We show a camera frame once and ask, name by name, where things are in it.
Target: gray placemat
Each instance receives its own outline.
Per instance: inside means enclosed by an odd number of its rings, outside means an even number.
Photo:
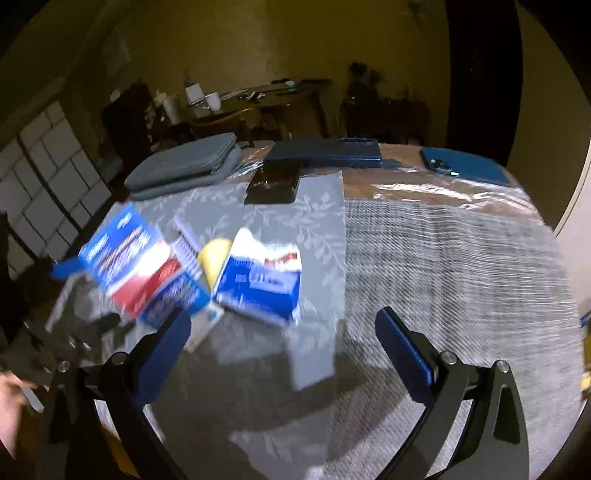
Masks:
[[[263,478],[262,472],[300,479],[325,463],[330,441],[337,323],[345,308],[342,176],[301,179],[290,205],[244,205],[246,186],[203,187],[135,205],[169,241],[177,215],[203,244],[233,238],[243,226],[263,242],[297,243],[301,320],[282,330],[225,314],[199,348],[181,354],[151,406],[153,426],[189,478]],[[67,282],[48,327],[69,327],[67,319],[58,321],[66,305],[81,321],[114,308],[83,277]],[[151,331],[125,322],[103,337],[102,358],[95,361],[130,351]],[[108,423],[104,411],[100,416]]]
[[[418,202],[346,200],[346,314],[340,349],[362,385],[339,378],[324,478],[372,479],[423,408],[413,403],[374,333],[390,305],[409,328],[464,362],[504,358],[515,375],[536,478],[570,433],[580,408],[582,343],[570,283],[551,230]],[[467,403],[431,473],[445,467]]]

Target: plastic sheet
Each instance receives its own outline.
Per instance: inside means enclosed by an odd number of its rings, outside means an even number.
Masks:
[[[242,165],[230,181],[248,180],[262,164],[272,145],[246,148]],[[515,178],[505,172],[511,187],[458,179],[425,168],[420,147],[380,144],[384,168],[341,168],[345,197],[376,200],[425,202],[431,205],[458,206],[466,210],[510,218],[527,217],[543,223],[530,197]],[[334,173],[334,168],[317,169],[312,175]]]

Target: wooden chair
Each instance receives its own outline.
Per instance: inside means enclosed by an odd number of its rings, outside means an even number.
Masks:
[[[197,138],[234,132],[238,140],[248,141],[254,147],[252,130],[261,124],[261,112],[258,108],[245,108],[232,113],[217,113],[211,116],[192,119],[191,129]]]

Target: white mug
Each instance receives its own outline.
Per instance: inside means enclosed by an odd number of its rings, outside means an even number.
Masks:
[[[205,101],[209,105],[209,108],[212,109],[212,112],[217,112],[222,107],[222,102],[217,92],[206,95]]]

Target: wall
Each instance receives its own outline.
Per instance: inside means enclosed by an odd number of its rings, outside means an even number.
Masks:
[[[518,5],[523,88],[507,169],[556,227],[583,168],[591,106],[572,69],[545,29]]]
[[[384,96],[408,85],[431,108],[428,143],[443,145],[449,103],[449,33],[443,0],[426,2],[419,21],[406,0],[142,2],[118,26],[131,62],[107,78],[100,53],[73,73],[64,90],[68,112],[82,108],[102,135],[100,110],[115,88],[141,78],[155,93],[182,91],[184,71],[204,92],[264,85],[282,77],[328,77],[323,96],[329,126],[336,133],[336,109],[347,84],[347,67],[360,60],[380,70]],[[82,142],[92,134],[77,131]],[[85,145],[90,155],[92,149]]]
[[[587,134],[587,159],[576,193],[567,209],[567,215],[556,229],[556,240],[573,283],[574,299],[579,313],[591,310],[591,144]]]

